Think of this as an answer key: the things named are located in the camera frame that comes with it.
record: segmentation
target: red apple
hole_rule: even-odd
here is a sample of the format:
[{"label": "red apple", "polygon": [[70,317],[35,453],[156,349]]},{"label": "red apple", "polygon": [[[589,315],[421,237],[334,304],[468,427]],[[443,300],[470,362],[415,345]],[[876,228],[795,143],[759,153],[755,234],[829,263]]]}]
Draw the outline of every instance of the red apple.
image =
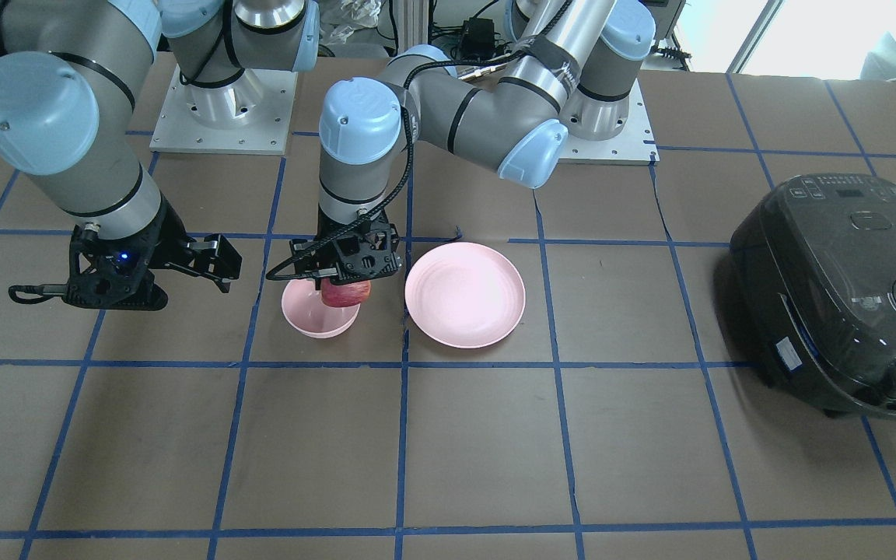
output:
[{"label": "red apple", "polygon": [[320,284],[320,298],[327,307],[352,307],[366,301],[372,290],[371,280],[334,286],[330,278],[324,278]]}]

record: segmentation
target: pink plate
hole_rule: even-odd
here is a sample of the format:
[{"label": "pink plate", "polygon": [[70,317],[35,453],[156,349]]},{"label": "pink plate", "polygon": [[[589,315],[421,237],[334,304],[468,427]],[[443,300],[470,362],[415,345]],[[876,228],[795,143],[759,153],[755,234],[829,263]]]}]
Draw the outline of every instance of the pink plate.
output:
[{"label": "pink plate", "polygon": [[313,280],[289,280],[282,291],[282,314],[297,331],[314,339],[328,339],[344,333],[355,323],[362,304],[327,307]]},{"label": "pink plate", "polygon": [[507,257],[448,243],[420,257],[406,279],[406,308],[427,336],[455,348],[501,341],[523,315],[523,281]]}]

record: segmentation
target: black cable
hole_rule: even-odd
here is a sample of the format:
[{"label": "black cable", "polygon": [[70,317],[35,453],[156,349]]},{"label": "black cable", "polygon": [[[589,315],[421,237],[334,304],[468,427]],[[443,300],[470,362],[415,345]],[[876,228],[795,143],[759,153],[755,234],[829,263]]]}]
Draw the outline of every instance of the black cable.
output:
[{"label": "black cable", "polygon": [[479,9],[479,11],[476,12],[476,15],[473,15],[472,18],[470,18],[470,19],[475,19],[475,18],[478,18],[480,15],[483,15],[484,11],[489,10],[491,6],[493,6],[495,3],[499,2],[499,1],[500,0],[493,0],[492,2],[483,6],[482,8]]},{"label": "black cable", "polygon": [[392,24],[392,46],[396,53],[399,53],[399,29],[396,29],[396,16],[392,13],[392,0],[389,0],[389,23]]},{"label": "black cable", "polygon": [[[231,0],[224,0],[223,7],[220,8],[224,10],[224,17],[226,18],[226,11],[228,10],[228,6],[230,5]],[[199,70],[196,71],[192,78],[186,78],[185,73],[182,72],[182,68],[178,68],[178,82],[182,86],[189,86],[195,83],[196,78],[199,78],[199,75],[202,74],[203,70],[206,70],[206,65],[209,64],[209,61],[213,60],[213,54],[216,54],[216,50],[220,48],[220,44],[223,43],[223,26],[220,26],[220,33],[216,36],[216,41],[213,42],[213,47],[206,53],[206,56],[203,57],[202,63],[199,64]]]},{"label": "black cable", "polygon": [[410,173],[413,170],[413,134],[412,134],[412,131],[410,128],[410,113],[408,110],[406,110],[406,107],[401,108],[401,120],[403,121],[403,132],[406,135],[406,167],[403,169],[403,176],[401,178],[399,178],[399,182],[397,182],[396,187],[394,187],[394,189],[392,189],[392,191],[389,191],[389,194],[387,196],[385,196],[383,201],[378,203],[378,205],[376,205],[376,207],[374,207],[373,209],[369,210],[366,213],[363,213],[361,216],[359,216],[357,219],[355,219],[355,221],[352,221],[352,223],[349,223],[347,226],[338,228],[337,230],[333,231],[332,233],[328,233],[327,236],[325,236],[323,239],[320,239],[319,241],[314,241],[312,245],[309,245],[309,247],[303,248],[302,250],[299,251],[299,253],[292,255],[288,259],[285,259],[278,266],[274,267],[273,269],[268,271],[268,273],[264,274],[264,279],[266,279],[266,280],[300,280],[303,278],[312,278],[313,274],[310,274],[309,272],[303,272],[303,273],[299,273],[299,274],[280,275],[278,273],[278,271],[284,270],[285,267],[288,267],[292,263],[296,263],[301,260],[305,260],[314,251],[320,250],[321,248],[324,247],[324,245],[327,245],[327,244],[331,243],[331,241],[334,241],[334,239],[337,239],[338,237],[341,237],[342,235],[349,233],[349,231],[352,231],[356,227],[361,226],[363,223],[366,223],[366,221],[369,221],[370,219],[374,219],[374,217],[378,216],[378,213],[382,212],[383,209],[385,207],[387,207],[389,205],[389,203],[391,203],[394,200],[394,198],[396,198],[396,195],[398,195],[399,192],[401,192],[403,190],[403,187],[405,187],[406,182],[408,182],[408,180],[410,178]]},{"label": "black cable", "polygon": [[[9,286],[9,298],[16,303],[23,305],[36,305],[45,301],[52,300],[57,296],[45,296],[43,286]],[[34,294],[39,297],[21,298],[19,294]]]}]

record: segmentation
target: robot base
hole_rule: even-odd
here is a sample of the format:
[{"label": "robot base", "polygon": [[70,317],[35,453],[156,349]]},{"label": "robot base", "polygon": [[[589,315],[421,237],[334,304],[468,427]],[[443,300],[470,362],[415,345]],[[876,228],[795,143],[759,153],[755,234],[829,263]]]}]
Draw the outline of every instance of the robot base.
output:
[{"label": "robot base", "polygon": [[587,141],[569,135],[559,156],[560,163],[608,163],[612,166],[648,166],[652,157],[659,162],[648,110],[635,81],[632,86],[632,112],[628,115],[621,134],[608,141]]},{"label": "robot base", "polygon": [[289,138],[296,73],[248,70],[264,86],[264,99],[252,109],[249,123],[239,128],[210,128],[196,120],[189,109],[188,93],[178,82],[178,67],[171,75],[161,114],[154,124],[150,148],[154,152],[246,153],[281,156]]}]

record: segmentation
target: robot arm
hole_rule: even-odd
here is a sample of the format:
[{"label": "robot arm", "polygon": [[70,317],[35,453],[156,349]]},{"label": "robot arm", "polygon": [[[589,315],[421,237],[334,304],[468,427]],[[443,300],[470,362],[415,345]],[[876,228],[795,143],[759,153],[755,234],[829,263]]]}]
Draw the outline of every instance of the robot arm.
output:
[{"label": "robot arm", "polygon": [[157,310],[150,269],[222,292],[239,277],[237,251],[189,237],[125,141],[159,35],[152,0],[0,0],[0,155],[75,221],[68,281],[13,286],[14,301]]},{"label": "robot arm", "polygon": [[[559,113],[576,91],[615,2],[538,2],[494,92],[460,81],[449,70],[457,63],[427,45],[401,54],[376,79],[335,84],[320,117],[317,236],[292,241],[292,257],[267,278],[316,279],[328,301],[331,286],[394,274],[398,237],[383,206],[409,174],[415,139],[505,180],[544,184],[568,138]],[[384,198],[392,160],[402,149],[408,150],[408,169]],[[290,264],[295,274],[279,274]]]},{"label": "robot arm", "polygon": [[314,0],[159,0],[191,116],[212,130],[270,118],[266,86],[249,70],[306,72],[317,63]]}]

